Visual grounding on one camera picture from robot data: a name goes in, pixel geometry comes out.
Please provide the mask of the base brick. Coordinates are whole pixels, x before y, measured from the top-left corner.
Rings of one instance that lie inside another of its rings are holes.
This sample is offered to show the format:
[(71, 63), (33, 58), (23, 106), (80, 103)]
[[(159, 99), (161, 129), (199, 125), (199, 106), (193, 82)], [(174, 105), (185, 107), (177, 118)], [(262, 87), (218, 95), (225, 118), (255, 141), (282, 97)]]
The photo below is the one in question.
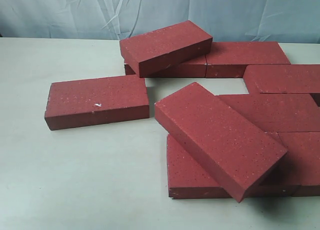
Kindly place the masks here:
[[(231, 196), (171, 136), (166, 137), (168, 196), (172, 199), (226, 199)], [(256, 197), (290, 197), (301, 186), (290, 156), (247, 195)]]
[(242, 78), (249, 65), (289, 65), (276, 41), (213, 42), (206, 57), (206, 78)]
[(292, 187), (293, 197), (320, 195), (320, 133), (281, 132), (287, 154), (281, 162), (283, 184)]
[(205, 55), (188, 61), (170, 65), (166, 69), (154, 72), (147, 78), (205, 78), (207, 72), (207, 59)]

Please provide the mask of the front left base brick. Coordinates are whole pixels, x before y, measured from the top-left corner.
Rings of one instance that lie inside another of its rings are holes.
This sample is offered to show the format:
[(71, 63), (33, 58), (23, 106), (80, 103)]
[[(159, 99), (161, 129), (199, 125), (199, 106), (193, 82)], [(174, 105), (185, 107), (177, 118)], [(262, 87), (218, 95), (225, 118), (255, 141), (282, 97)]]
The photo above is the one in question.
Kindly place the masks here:
[[(168, 196), (172, 199), (226, 199), (231, 196), (171, 136), (166, 137)], [(301, 186), (290, 156), (247, 195), (256, 197), (290, 197)]]

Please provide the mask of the back right base brick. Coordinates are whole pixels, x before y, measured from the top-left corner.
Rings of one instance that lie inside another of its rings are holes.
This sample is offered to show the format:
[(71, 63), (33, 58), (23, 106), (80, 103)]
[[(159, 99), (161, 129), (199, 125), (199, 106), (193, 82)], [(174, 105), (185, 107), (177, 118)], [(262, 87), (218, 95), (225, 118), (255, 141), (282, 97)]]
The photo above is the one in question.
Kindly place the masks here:
[(242, 78), (249, 65), (289, 65), (276, 41), (213, 42), (206, 57), (206, 78)]

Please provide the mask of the front right base brick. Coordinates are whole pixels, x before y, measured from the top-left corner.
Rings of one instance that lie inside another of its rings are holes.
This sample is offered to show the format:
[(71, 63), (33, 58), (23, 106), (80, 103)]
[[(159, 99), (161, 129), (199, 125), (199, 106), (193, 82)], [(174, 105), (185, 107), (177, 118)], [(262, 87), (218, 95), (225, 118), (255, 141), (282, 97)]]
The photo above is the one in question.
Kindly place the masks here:
[(283, 184), (292, 187), (293, 197), (320, 195), (320, 133), (281, 132), (287, 154), (281, 162)]

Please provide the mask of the wrinkled blue backdrop cloth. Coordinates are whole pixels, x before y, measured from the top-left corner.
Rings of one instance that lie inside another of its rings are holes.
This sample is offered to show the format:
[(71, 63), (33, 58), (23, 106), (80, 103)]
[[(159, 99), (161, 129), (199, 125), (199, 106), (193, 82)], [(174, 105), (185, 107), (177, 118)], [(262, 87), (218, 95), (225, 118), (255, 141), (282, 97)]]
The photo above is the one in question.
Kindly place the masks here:
[(320, 0), (0, 0), (3, 37), (120, 40), (187, 20), (215, 41), (320, 41)]

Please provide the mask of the red brick with white chip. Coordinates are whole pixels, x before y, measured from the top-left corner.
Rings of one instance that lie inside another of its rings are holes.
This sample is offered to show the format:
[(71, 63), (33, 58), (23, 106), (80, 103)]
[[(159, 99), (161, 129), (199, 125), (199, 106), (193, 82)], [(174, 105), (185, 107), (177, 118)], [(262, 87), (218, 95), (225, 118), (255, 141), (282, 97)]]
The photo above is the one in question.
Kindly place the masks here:
[(44, 113), (52, 131), (149, 116), (145, 79), (136, 75), (54, 82)]

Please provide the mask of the back left base brick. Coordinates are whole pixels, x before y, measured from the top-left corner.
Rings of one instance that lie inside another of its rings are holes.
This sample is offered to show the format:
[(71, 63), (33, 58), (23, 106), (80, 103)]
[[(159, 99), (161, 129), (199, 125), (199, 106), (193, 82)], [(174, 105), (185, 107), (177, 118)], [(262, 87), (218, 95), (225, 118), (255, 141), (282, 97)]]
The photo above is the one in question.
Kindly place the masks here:
[(166, 69), (154, 72), (147, 78), (205, 78), (207, 72), (207, 59), (205, 55), (188, 61), (170, 65)]

